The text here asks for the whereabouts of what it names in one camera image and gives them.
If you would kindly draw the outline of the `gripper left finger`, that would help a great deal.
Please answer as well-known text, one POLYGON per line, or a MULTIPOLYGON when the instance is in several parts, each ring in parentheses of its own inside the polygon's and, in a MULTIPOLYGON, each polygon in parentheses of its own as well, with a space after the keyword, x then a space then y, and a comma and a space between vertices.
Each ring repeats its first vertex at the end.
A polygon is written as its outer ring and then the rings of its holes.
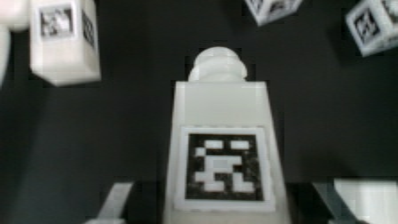
POLYGON ((133 185, 133 182, 116 183, 112 185, 98 216, 84 224, 126 224, 123 210, 133 185))

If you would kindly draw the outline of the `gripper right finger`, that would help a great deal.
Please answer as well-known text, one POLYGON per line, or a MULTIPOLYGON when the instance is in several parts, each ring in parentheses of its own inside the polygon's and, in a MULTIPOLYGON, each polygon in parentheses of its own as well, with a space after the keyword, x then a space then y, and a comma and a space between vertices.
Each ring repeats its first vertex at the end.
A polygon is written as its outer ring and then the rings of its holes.
POLYGON ((313 187, 332 216, 327 224, 370 224, 354 215, 354 212, 338 194, 332 182, 313 182, 313 187))

